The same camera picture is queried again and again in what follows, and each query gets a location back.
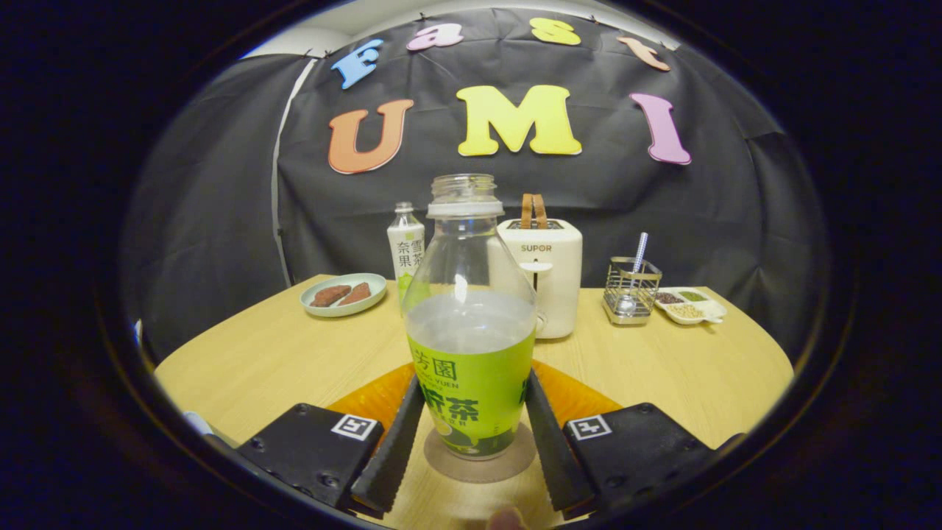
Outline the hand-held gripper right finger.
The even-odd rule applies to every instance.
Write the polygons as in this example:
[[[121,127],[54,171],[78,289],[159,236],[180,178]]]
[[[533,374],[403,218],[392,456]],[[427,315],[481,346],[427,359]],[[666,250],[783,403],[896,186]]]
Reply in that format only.
[[[652,403],[621,406],[538,360],[525,402],[552,506],[564,516],[649,504],[740,438],[711,448]]]

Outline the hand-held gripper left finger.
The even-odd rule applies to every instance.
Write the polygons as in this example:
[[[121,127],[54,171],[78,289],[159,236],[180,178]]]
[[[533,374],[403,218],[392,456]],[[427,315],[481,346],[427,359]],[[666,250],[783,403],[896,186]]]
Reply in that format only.
[[[297,403],[238,452],[333,509],[384,516],[403,482],[424,403],[407,363],[333,405]]]

